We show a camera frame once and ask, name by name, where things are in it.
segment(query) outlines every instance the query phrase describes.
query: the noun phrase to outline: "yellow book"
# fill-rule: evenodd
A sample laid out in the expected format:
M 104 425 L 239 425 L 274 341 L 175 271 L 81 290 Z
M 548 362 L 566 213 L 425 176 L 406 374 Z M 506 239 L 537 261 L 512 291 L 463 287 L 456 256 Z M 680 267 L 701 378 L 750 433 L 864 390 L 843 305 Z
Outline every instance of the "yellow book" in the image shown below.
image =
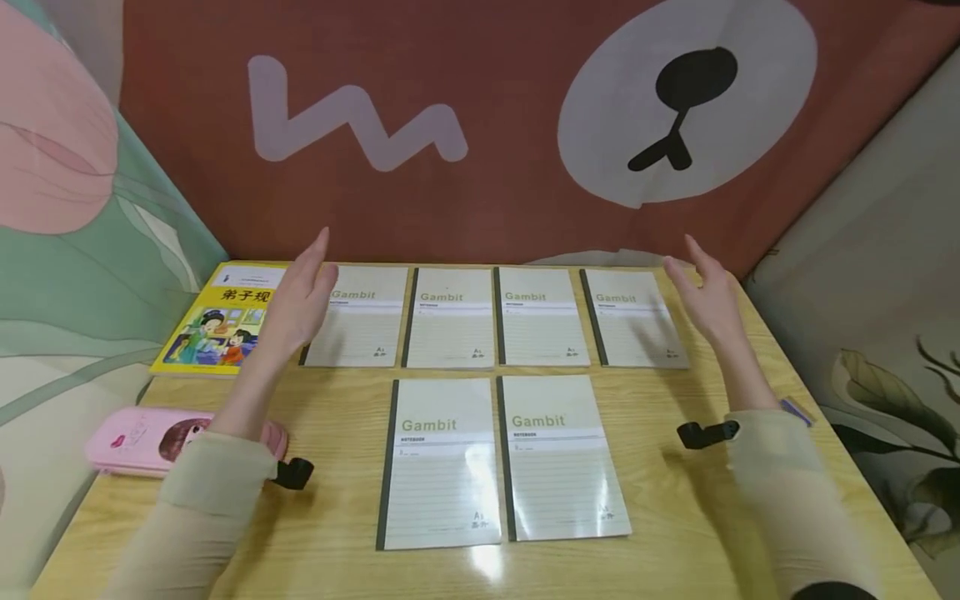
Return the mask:
M 150 367 L 154 375 L 233 377 L 256 346 L 289 263 L 221 263 Z

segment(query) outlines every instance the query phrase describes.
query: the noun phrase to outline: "red fabric backdrop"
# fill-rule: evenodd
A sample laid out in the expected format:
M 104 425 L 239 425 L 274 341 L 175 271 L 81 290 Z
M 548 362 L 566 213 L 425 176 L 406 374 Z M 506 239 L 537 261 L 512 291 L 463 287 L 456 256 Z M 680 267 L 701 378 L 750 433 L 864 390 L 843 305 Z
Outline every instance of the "red fabric backdrop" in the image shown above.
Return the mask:
M 725 5 L 724 14 L 701 16 L 708 11 L 692 10 L 698 2 Z M 785 0 L 155 0 L 127 3 L 124 19 L 121 110 L 234 257 L 290 258 L 322 225 L 333 227 L 332 258 L 338 260 L 493 263 L 591 250 L 676 254 L 687 231 L 738 276 L 960 35 L 960 9 L 912 0 L 796 0 L 792 6 Z M 637 152 L 667 134 L 676 116 L 653 95 L 649 75 L 632 81 L 641 72 L 656 75 L 683 53 L 668 47 L 672 38 L 685 40 L 689 50 L 731 48 L 739 65 L 729 90 L 684 120 L 680 131 L 688 137 L 692 168 L 677 170 L 664 159 L 633 174 L 626 170 L 630 156 L 620 150 L 611 161 L 596 161 L 599 167 L 581 159 L 589 163 L 583 169 L 603 171 L 595 177 L 619 169 L 610 171 L 613 179 L 627 186 L 636 181 L 637 200 L 626 202 L 634 205 L 578 183 L 571 175 L 577 169 L 562 156 L 564 132 L 558 142 L 572 83 L 628 22 L 652 29 L 618 46 L 612 77 L 624 85 L 598 88 L 607 94 L 601 105 L 610 107 L 599 112 L 626 108 L 625 131 L 657 132 L 638 133 Z M 812 37 L 804 37 L 804 27 Z M 660 31 L 663 40 L 656 39 Z M 610 52 L 597 56 L 605 60 Z M 257 79 L 253 57 L 270 57 L 285 69 L 291 117 L 344 86 L 362 88 L 337 96 L 338 109 L 352 110 L 345 120 L 353 127 L 336 128 L 288 156 L 277 154 L 282 136 L 272 141 L 267 132 L 267 149 L 258 152 L 252 93 L 268 83 Z M 810 65 L 799 64 L 804 60 Z M 798 72 L 812 73 L 812 82 L 797 83 Z M 280 102 L 283 88 L 282 80 L 270 87 Z M 786 88 L 787 100 L 799 107 L 795 116 L 778 113 L 777 93 Z M 365 152 L 358 141 L 363 127 L 356 123 L 370 121 L 361 107 L 364 91 L 394 136 L 391 152 L 400 154 L 399 164 L 376 168 L 371 156 L 378 151 Z M 731 108 L 738 99 L 747 103 L 738 106 L 749 106 L 746 116 Z M 431 116 L 442 122 L 437 136 L 449 138 L 438 143 L 448 156 L 434 145 L 417 152 L 416 143 L 396 133 L 435 105 L 446 106 Z M 569 120 L 575 129 L 606 118 L 576 114 L 576 108 Z M 742 135 L 710 138 L 736 119 L 746 119 Z M 782 132 L 758 141 L 770 137 L 767 121 Z M 309 137 L 303 122 L 288 127 L 295 131 L 287 137 Z M 607 156 L 603 136 L 617 133 L 610 123 L 598 126 L 604 127 L 612 133 L 571 130 L 567 143 L 573 139 L 581 155 L 586 148 Z M 612 144 L 627 147 L 622 140 Z M 751 152 L 756 159 L 741 159 Z M 731 157 L 749 164 L 732 170 L 721 164 Z M 683 178 L 707 184 L 687 197 L 658 197 L 671 186 L 691 188 Z

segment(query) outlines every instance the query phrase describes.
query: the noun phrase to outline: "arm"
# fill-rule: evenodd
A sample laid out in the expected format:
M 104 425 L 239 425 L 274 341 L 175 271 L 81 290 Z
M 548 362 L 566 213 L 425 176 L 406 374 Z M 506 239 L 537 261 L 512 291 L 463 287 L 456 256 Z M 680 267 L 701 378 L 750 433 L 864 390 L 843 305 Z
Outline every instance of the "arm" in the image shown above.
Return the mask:
M 336 283 L 336 265 L 320 268 L 328 237 L 325 228 L 287 269 L 256 348 L 206 432 L 174 463 L 104 598 L 206 598 L 227 567 L 264 481 L 276 477 L 276 458 L 259 441 L 270 397 L 290 357 L 323 324 Z
M 876 573 L 840 494 L 805 424 L 780 409 L 756 360 L 740 320 L 735 283 L 692 237 L 686 242 L 703 285 L 697 287 L 672 258 L 664 260 L 664 268 L 723 373 L 728 419 L 740 424 L 728 442 L 730 469 L 760 525 L 780 594 L 797 600 L 875 598 Z

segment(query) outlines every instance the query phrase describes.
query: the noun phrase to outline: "cartoon girl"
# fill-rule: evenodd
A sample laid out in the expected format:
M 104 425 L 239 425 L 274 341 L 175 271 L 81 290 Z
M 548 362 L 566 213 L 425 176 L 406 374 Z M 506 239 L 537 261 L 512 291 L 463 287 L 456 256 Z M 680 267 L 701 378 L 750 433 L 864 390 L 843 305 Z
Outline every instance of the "cartoon girl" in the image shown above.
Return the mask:
M 188 327 L 187 331 L 190 337 L 187 344 L 180 350 L 180 362 L 184 365 L 192 365 L 197 361 L 197 352 L 206 345 L 206 339 L 216 331 L 217 327 L 224 324 L 226 318 L 224 313 L 217 309 L 208 310 L 200 318 L 199 327 Z
M 223 356 L 220 357 L 220 365 L 227 367 L 236 367 L 243 362 L 243 345 L 249 344 L 253 340 L 253 334 L 246 329 L 237 329 L 233 335 L 225 342 Z
M 160 440 L 160 458 L 171 463 L 176 461 L 183 448 L 196 440 L 209 425 L 210 419 L 187 419 L 167 429 Z

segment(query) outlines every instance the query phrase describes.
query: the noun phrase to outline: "pink flower print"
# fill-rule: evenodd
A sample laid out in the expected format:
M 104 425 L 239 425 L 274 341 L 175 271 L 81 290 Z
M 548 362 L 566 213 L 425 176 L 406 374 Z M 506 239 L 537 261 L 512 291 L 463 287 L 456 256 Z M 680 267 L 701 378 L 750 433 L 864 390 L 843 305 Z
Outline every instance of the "pink flower print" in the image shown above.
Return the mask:
M 0 226 L 75 231 L 110 198 L 117 122 L 73 52 L 0 2 Z

